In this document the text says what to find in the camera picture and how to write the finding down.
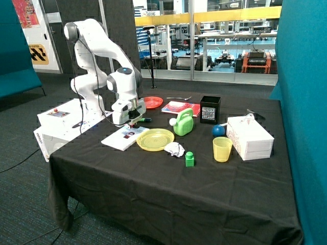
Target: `table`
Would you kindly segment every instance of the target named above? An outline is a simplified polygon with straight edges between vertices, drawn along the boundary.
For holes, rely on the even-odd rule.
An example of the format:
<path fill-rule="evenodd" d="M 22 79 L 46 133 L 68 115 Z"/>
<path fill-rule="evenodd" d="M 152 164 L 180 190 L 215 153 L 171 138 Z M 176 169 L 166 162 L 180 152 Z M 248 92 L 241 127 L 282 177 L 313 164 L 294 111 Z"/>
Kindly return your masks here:
<path fill-rule="evenodd" d="M 204 95 L 153 90 L 151 96 Z M 50 156 L 48 202 L 56 223 L 73 225 L 67 200 L 110 217 L 137 234 L 164 244 L 301 244 L 292 176 L 279 101 L 221 97 L 219 123 L 246 109 L 264 116 L 258 122 L 275 138 L 270 159 L 242 161 L 233 148 L 227 163 L 213 158 L 212 125 L 195 118 L 194 129 L 176 136 L 195 156 L 195 167 L 165 151 L 147 152 L 134 144 L 126 151 L 102 145 L 117 128 L 100 122 Z M 148 128 L 166 128 L 173 114 L 148 110 Z"/>

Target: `red plate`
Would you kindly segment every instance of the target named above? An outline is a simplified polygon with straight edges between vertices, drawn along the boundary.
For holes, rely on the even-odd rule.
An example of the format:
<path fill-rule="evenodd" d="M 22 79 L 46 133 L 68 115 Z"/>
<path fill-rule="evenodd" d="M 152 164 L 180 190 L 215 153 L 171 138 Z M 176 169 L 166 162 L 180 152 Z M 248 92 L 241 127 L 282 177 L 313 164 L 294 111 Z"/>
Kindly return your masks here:
<path fill-rule="evenodd" d="M 144 102 L 145 102 L 145 107 L 147 109 L 153 109 L 153 108 L 157 108 L 159 106 L 161 106 L 161 104 L 163 103 L 163 99 L 160 97 L 145 97 L 144 98 Z"/>

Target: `plastic cup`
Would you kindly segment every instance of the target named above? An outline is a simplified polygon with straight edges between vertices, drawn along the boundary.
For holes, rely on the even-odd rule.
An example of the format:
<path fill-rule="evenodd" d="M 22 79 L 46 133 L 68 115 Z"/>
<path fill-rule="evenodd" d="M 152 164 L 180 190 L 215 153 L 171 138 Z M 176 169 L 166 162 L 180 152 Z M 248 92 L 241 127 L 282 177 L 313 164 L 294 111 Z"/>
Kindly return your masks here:
<path fill-rule="evenodd" d="M 229 154 L 233 142 L 226 137 L 217 137 L 213 140 L 214 159 L 217 162 L 226 162 L 229 159 Z"/>

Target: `black pole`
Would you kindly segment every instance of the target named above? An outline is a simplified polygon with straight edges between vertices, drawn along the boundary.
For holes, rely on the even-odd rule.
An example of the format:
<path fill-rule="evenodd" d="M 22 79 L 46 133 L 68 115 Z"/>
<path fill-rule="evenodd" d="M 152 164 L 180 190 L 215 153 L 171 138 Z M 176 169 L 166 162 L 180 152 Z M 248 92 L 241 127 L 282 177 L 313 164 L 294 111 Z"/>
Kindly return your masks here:
<path fill-rule="evenodd" d="M 149 51 L 150 51 L 150 60 L 151 60 L 151 78 L 152 78 L 152 87 L 151 88 L 157 88 L 154 86 L 154 76 L 153 76 L 153 60 L 152 60 L 152 50 L 151 50 L 151 36 L 150 31 L 147 30 L 148 33 L 148 42 L 149 42 Z"/>

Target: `metal utensil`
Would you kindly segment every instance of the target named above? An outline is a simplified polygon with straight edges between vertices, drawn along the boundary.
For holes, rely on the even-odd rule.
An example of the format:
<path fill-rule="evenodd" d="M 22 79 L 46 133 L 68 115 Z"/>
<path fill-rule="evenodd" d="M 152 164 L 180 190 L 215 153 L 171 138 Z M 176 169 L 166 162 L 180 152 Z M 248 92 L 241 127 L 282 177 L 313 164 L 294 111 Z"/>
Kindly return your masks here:
<path fill-rule="evenodd" d="M 188 98 L 179 98 L 179 97 L 167 97 L 168 99 L 180 99 L 180 100 L 185 100 L 188 101 L 192 96 L 188 97 Z"/>

